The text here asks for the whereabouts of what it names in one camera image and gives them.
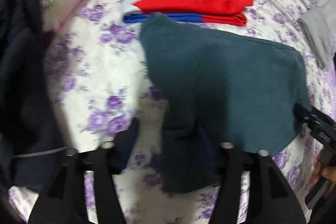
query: blue stripe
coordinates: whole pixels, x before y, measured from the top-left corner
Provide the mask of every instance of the blue stripe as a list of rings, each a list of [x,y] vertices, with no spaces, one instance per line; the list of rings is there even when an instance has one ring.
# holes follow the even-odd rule
[[[193,13],[163,13],[167,17],[174,19],[180,22],[204,22],[202,17],[204,15],[201,14],[193,14]],[[125,16],[123,21],[125,23],[137,23],[143,22],[148,16],[152,14],[134,14]]]

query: black jacket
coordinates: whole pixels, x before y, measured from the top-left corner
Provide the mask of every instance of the black jacket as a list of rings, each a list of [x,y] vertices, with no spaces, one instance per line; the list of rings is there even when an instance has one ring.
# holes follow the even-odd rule
[[[39,0],[0,0],[0,185],[39,192],[64,143],[48,100]]]

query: teal cloth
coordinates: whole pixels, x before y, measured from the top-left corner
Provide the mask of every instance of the teal cloth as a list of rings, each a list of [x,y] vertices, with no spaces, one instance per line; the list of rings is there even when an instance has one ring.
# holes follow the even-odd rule
[[[148,76],[169,101],[162,126],[165,191],[218,182],[214,151],[221,142],[252,153],[283,150],[301,126],[294,104],[311,108],[303,58],[287,45],[162,14],[144,21],[140,41]]]

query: bed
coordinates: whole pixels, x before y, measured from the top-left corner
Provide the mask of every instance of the bed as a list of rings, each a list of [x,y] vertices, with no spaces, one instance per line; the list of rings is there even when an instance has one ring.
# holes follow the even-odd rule
[[[208,223],[218,186],[188,194],[161,191],[160,126],[166,101],[147,77],[144,52],[137,40],[140,23],[122,22],[120,0],[84,0],[54,38],[45,57],[50,100],[64,136],[80,152],[93,150],[109,128],[125,129],[132,117],[141,121],[140,134],[128,167],[114,176],[127,223]],[[290,45],[303,56],[310,102],[336,119],[335,67],[318,68],[315,57],[297,23],[310,9],[309,0],[254,0],[247,7],[247,24],[197,23],[205,28],[268,39]],[[283,151],[274,156],[302,206],[305,206],[316,157],[322,146],[305,128]],[[89,220],[97,222],[93,174],[85,175]],[[238,223],[248,206],[249,174],[241,179]],[[38,197],[25,188],[10,189],[11,204],[28,220]]]

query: navy clothing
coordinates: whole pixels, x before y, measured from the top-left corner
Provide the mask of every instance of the navy clothing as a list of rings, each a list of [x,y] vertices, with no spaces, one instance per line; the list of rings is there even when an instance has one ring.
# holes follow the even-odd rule
[[[169,101],[162,127],[166,191],[218,182],[214,150],[221,142],[252,153],[281,151],[298,133],[294,104],[311,109],[303,58],[287,45],[161,14],[144,21],[140,41],[149,78]]]
[[[39,192],[63,154],[64,143],[45,86],[44,50],[39,0],[0,0],[3,192],[12,185]],[[38,155],[45,151],[47,155]]]

